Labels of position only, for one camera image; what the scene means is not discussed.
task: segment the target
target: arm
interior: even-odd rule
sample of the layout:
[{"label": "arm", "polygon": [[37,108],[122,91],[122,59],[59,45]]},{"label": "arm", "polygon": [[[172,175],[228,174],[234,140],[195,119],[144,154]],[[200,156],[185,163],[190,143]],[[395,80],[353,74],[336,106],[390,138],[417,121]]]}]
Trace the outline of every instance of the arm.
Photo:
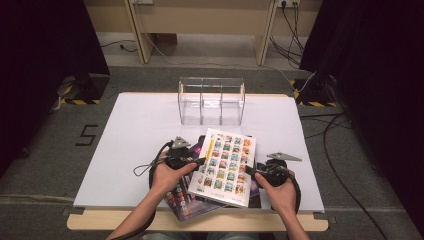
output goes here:
[{"label": "arm", "polygon": [[255,178],[265,189],[269,196],[269,200],[271,201],[272,207],[278,215],[280,215],[281,220],[283,220],[289,239],[310,239],[296,216],[296,191],[291,179],[287,179],[287,181],[281,186],[273,187],[261,174],[256,173]]},{"label": "arm", "polygon": [[196,166],[195,163],[191,163],[178,170],[173,170],[166,164],[159,164],[154,173],[150,191],[106,239],[120,237],[143,226],[155,212],[157,205],[166,193],[177,185],[183,175],[191,172]]}]

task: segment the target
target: white tabletop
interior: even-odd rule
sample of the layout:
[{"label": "white tabletop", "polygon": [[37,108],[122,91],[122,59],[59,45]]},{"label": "white tabletop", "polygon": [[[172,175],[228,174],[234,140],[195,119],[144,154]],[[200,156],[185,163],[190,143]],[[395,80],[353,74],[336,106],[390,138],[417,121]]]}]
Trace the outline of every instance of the white tabletop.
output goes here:
[{"label": "white tabletop", "polygon": [[[300,211],[323,212],[324,206],[306,148],[293,98],[246,95],[240,126],[181,125],[176,93],[121,93],[78,191],[75,207],[133,208],[149,190],[148,172],[133,169],[150,163],[168,141],[181,136],[195,144],[208,128],[254,136],[255,159],[283,152],[302,159],[287,161],[302,191]],[[262,207],[270,209],[261,191]],[[160,207],[167,207],[162,202]]]}]

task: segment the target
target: clear acrylic organizer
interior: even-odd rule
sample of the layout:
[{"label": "clear acrylic organizer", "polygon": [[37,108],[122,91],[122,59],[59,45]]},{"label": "clear acrylic organizer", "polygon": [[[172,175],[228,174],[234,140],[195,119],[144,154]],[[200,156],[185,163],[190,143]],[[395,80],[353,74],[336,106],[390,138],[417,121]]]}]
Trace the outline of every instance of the clear acrylic organizer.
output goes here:
[{"label": "clear acrylic organizer", "polygon": [[240,125],[243,78],[181,77],[178,106],[183,125]]}]

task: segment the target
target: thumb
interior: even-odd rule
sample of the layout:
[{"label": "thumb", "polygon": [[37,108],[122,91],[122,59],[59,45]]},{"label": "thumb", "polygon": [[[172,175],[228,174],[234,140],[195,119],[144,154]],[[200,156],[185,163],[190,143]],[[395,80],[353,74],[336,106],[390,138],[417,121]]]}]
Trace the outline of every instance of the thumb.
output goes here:
[{"label": "thumb", "polygon": [[255,173],[255,178],[265,190],[272,187],[271,184],[269,184],[269,182],[260,173]]},{"label": "thumb", "polygon": [[189,163],[187,165],[185,165],[184,167],[178,169],[178,173],[183,176],[186,175],[187,173],[193,171],[193,169],[195,169],[197,167],[196,163]]}]

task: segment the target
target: hand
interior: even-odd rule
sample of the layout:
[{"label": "hand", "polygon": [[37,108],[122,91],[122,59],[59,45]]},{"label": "hand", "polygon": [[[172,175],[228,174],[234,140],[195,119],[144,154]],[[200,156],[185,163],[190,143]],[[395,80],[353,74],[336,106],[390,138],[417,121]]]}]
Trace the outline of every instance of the hand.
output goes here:
[{"label": "hand", "polygon": [[153,175],[152,189],[157,189],[165,195],[175,188],[182,176],[191,172],[196,166],[196,163],[190,163],[178,170],[174,170],[164,162],[158,164]]},{"label": "hand", "polygon": [[[289,174],[294,176],[294,172],[289,170]],[[271,205],[281,216],[296,215],[296,190],[290,178],[278,187],[271,186],[268,181],[259,173],[255,174],[256,180],[265,189],[269,196]]]}]

